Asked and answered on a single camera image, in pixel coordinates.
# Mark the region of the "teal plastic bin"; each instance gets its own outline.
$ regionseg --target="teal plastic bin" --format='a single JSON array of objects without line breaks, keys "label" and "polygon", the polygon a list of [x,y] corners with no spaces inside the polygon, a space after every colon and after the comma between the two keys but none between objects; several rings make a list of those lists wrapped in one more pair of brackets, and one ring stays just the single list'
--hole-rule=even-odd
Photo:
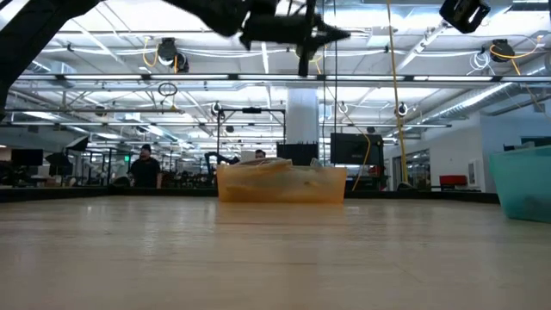
[{"label": "teal plastic bin", "polygon": [[490,172],[507,217],[551,223],[551,146],[492,154]]}]

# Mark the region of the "white wall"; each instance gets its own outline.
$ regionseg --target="white wall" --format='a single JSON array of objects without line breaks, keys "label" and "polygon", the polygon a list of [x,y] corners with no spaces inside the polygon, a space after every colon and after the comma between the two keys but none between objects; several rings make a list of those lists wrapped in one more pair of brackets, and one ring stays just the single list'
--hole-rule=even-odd
[{"label": "white wall", "polygon": [[[452,128],[430,129],[423,134],[421,140],[406,141],[406,154],[429,150],[430,182],[432,186],[440,185],[439,177],[442,175],[466,176],[468,174],[468,163],[472,160],[478,160],[479,188],[485,191],[482,137],[479,124],[479,116],[472,115],[467,121],[453,121]],[[386,147],[384,153],[385,158],[391,160],[399,157],[399,146]],[[389,176],[393,175],[392,168],[391,165]]]},{"label": "white wall", "polygon": [[521,138],[550,137],[551,120],[539,117],[518,117],[518,114],[481,117],[486,191],[495,193],[496,187],[489,170],[490,154],[502,152],[503,145],[519,146]]}]

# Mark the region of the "fluorescent light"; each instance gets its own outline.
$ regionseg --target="fluorescent light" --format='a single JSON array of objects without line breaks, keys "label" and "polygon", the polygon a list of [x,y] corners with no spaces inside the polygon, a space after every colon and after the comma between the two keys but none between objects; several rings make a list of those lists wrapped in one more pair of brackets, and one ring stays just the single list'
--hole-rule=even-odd
[{"label": "fluorescent light", "polygon": [[315,76],[299,77],[296,75],[280,75],[280,74],[239,74],[241,80],[314,80]]},{"label": "fluorescent light", "polygon": [[239,137],[239,136],[226,136],[226,137],[220,137],[222,140],[283,140],[285,138],[283,137]]},{"label": "fluorescent light", "polygon": [[149,73],[149,74],[152,74],[152,71],[151,71],[151,70],[149,70],[149,69],[147,69],[147,68],[146,68],[146,67],[144,67],[144,66],[141,66],[141,67],[140,67],[140,68],[138,68],[138,69],[140,69],[140,70],[142,70],[142,71],[147,71],[147,73]]},{"label": "fluorescent light", "polygon": [[114,133],[96,133],[98,136],[105,138],[105,139],[119,139],[121,136]]},{"label": "fluorescent light", "polygon": [[164,135],[163,130],[161,130],[161,128],[159,128],[159,127],[156,127],[156,126],[148,126],[147,129],[149,130],[150,133],[156,134],[156,135],[158,135],[158,136]]},{"label": "fluorescent light", "polygon": [[153,74],[150,79],[154,80],[227,80],[226,74]]},{"label": "fluorescent light", "polygon": [[80,132],[80,133],[88,133],[88,131],[82,129],[81,127],[74,127],[74,126],[70,126],[70,128],[74,131],[77,131],[77,132]]},{"label": "fluorescent light", "polygon": [[43,81],[56,80],[57,78],[51,74],[22,74],[17,79],[23,81]]},{"label": "fluorescent light", "polygon": [[52,115],[52,114],[46,113],[46,112],[23,112],[23,114],[38,117],[38,118],[41,118],[43,120],[53,121],[53,120],[58,119],[55,115]]},{"label": "fluorescent light", "polygon": [[459,77],[459,76],[419,76],[414,81],[435,81],[435,82],[489,82],[493,77]]},{"label": "fluorescent light", "polygon": [[92,81],[98,81],[98,80],[140,80],[141,76],[138,74],[92,74],[92,75],[84,75],[84,74],[74,74],[74,75],[65,75],[65,79],[67,80],[92,80]]},{"label": "fluorescent light", "polygon": [[[338,79],[339,81],[393,81],[393,76],[330,75],[330,76],[327,76],[327,79],[328,80]],[[396,80],[402,81],[404,80],[404,76],[397,76]]]},{"label": "fluorescent light", "polygon": [[551,77],[503,77],[501,82],[551,82]]},{"label": "fluorescent light", "polygon": [[63,122],[59,123],[61,126],[101,126],[102,123],[87,123],[87,122]]},{"label": "fluorescent light", "polygon": [[145,122],[109,122],[109,126],[148,126],[151,123]]},{"label": "fluorescent light", "polygon": [[14,121],[10,125],[14,126],[54,126],[54,123],[48,123],[43,121]]}]

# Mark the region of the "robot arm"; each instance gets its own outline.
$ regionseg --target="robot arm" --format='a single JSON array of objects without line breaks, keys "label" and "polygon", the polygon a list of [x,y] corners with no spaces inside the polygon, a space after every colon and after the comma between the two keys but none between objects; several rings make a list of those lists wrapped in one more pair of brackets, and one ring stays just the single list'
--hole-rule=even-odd
[{"label": "robot arm", "polygon": [[[29,0],[0,31],[0,121],[8,88],[71,18],[93,9],[100,0]],[[164,0],[198,16],[223,36],[242,31],[241,42],[271,41],[301,47],[299,74],[307,75],[308,56],[328,42],[350,36],[325,25],[314,14],[316,0],[306,0],[306,15],[276,16],[279,0]],[[313,29],[318,34],[312,37]]]},{"label": "robot arm", "polygon": [[208,175],[210,177],[213,177],[213,169],[210,165],[210,158],[214,156],[216,157],[216,161],[219,163],[221,162],[225,162],[225,163],[228,163],[228,164],[236,164],[239,162],[239,158],[237,157],[234,157],[234,158],[226,158],[220,154],[218,154],[217,152],[208,152],[208,153],[205,153],[205,162],[207,163],[207,171],[208,171]]}]

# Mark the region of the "yellow cable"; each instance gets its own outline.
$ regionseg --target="yellow cable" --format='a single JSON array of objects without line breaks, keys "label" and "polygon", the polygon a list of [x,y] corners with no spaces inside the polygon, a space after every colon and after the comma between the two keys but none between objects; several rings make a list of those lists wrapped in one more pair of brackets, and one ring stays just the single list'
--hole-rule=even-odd
[{"label": "yellow cable", "polygon": [[367,134],[363,133],[363,131],[354,124],[353,120],[350,119],[348,114],[344,112],[343,109],[340,109],[341,112],[343,112],[344,116],[348,119],[348,121],[354,126],[355,129],[357,129],[361,134],[363,134],[363,137],[368,141],[368,151],[365,153],[365,157],[363,158],[363,164],[360,171],[358,171],[358,177],[356,178],[356,181],[354,182],[354,187],[352,187],[352,191],[356,190],[356,186],[358,185],[358,182],[360,182],[360,172],[363,172],[365,169],[365,164],[368,162],[369,153],[371,152],[371,140],[367,136]]},{"label": "yellow cable", "polygon": [[396,113],[396,126],[398,127],[399,144],[402,155],[402,179],[403,182],[407,182],[407,166],[406,166],[406,146],[404,145],[404,132],[402,131],[402,120],[398,116],[398,83],[396,81],[396,59],[394,57],[394,37],[393,27],[390,11],[390,0],[387,0],[387,13],[388,13],[388,35],[390,36],[390,55],[393,65],[393,85],[394,85],[394,101],[395,101],[395,113]]},{"label": "yellow cable", "polygon": [[[296,54],[296,52],[294,53],[294,56],[297,58],[297,59],[300,59],[299,55]],[[308,60],[308,62],[310,63],[315,63],[316,64],[316,68],[318,69],[318,74],[321,74],[321,69],[319,69],[319,61],[324,57],[324,55],[320,55],[317,59],[312,59],[312,60]]]},{"label": "yellow cable", "polygon": [[[518,69],[517,62],[514,59],[511,59],[511,63],[513,64],[513,67],[515,68],[515,71],[517,72],[517,74],[521,75],[520,69]],[[549,117],[549,115],[545,112],[545,109],[542,106],[542,104],[537,101],[537,98],[534,95],[534,93],[532,93],[532,90],[530,90],[530,87],[528,87],[528,85],[525,85],[525,87],[526,87],[526,90],[528,91],[528,93],[530,94],[530,99],[532,99],[532,101],[537,106],[537,108],[540,109],[540,111],[543,113],[543,115],[545,115],[545,118],[547,118],[548,120],[551,121],[551,117]]]},{"label": "yellow cable", "polygon": [[144,63],[147,65],[147,66],[150,66],[150,67],[154,67],[156,64],[157,64],[157,58],[158,58],[158,44],[155,46],[155,60],[153,60],[153,63],[150,64],[148,61],[147,61],[147,58],[145,57],[145,49],[147,48],[147,41],[149,41],[149,38],[145,38],[145,45],[144,45],[144,52],[141,54],[142,55],[142,58],[144,59]]},{"label": "yellow cable", "polygon": [[496,56],[499,56],[499,57],[504,58],[504,59],[520,59],[520,58],[522,58],[522,57],[526,57],[526,56],[531,55],[532,53],[534,53],[534,52],[536,51],[536,49],[537,49],[537,44],[536,44],[536,46],[534,47],[534,49],[531,50],[530,52],[525,53],[525,54],[522,54],[522,55],[517,55],[517,56],[507,56],[507,55],[502,55],[502,54],[500,54],[500,53],[496,53],[496,52],[493,51],[493,48],[494,48],[494,47],[495,47],[495,45],[490,46],[490,53],[492,53],[492,54],[494,54],[494,55],[496,55]]}]

